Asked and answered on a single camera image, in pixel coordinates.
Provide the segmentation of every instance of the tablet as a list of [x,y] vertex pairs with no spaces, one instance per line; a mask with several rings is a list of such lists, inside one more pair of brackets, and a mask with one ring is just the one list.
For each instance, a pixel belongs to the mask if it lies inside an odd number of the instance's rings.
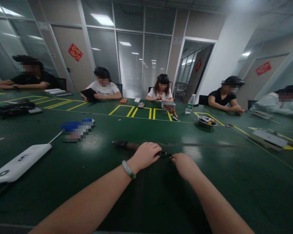
[[86,99],[88,99],[91,102],[98,102],[99,101],[98,99],[96,99],[94,97],[96,92],[92,88],[85,89],[85,90],[81,91],[81,93],[86,97]]

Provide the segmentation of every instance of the white pillar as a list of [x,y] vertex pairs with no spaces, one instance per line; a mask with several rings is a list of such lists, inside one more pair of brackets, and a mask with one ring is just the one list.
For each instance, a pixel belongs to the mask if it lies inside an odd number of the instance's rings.
[[216,42],[196,93],[208,95],[231,76],[237,62],[256,29],[260,17],[250,13],[231,13],[225,20],[219,40]]

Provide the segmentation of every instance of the black shirt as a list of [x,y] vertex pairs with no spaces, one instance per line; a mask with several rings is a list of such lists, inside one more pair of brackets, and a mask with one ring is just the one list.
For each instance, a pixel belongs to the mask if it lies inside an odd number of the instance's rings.
[[217,89],[216,91],[211,92],[209,96],[214,96],[215,97],[215,102],[222,105],[222,106],[226,106],[231,100],[236,99],[236,95],[235,94],[228,94],[226,96],[226,98],[224,98],[223,100],[221,100],[221,88]]
[[21,74],[12,78],[11,81],[18,85],[36,85],[40,84],[41,82],[47,82],[50,84],[48,86],[48,89],[60,88],[60,85],[56,78],[46,71],[41,71],[40,79],[38,79],[34,75]]

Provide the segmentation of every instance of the green workbench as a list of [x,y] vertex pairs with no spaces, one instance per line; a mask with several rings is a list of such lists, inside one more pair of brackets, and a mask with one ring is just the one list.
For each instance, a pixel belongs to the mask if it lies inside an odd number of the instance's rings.
[[[164,151],[189,154],[242,218],[257,233],[293,233],[293,148],[275,152],[248,139],[254,128],[281,133],[293,141],[293,118],[264,120],[245,113],[230,116],[206,107],[170,120],[160,102],[128,99],[85,103],[79,94],[55,98],[43,91],[0,92],[6,101],[33,100],[43,113],[0,119],[0,167],[31,145],[45,144],[64,121],[93,118],[82,142],[52,142],[52,149],[19,180],[0,190],[0,224],[35,226],[78,191],[133,154],[113,140],[152,141]],[[212,116],[218,126],[202,128],[197,116]],[[169,158],[138,173],[98,230],[139,233],[210,233],[198,198]]]

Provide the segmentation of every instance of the doorway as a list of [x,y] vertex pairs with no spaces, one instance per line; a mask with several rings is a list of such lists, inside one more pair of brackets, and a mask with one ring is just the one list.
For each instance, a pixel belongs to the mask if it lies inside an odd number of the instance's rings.
[[213,43],[184,41],[174,89],[175,102],[187,103],[197,92],[213,47]]

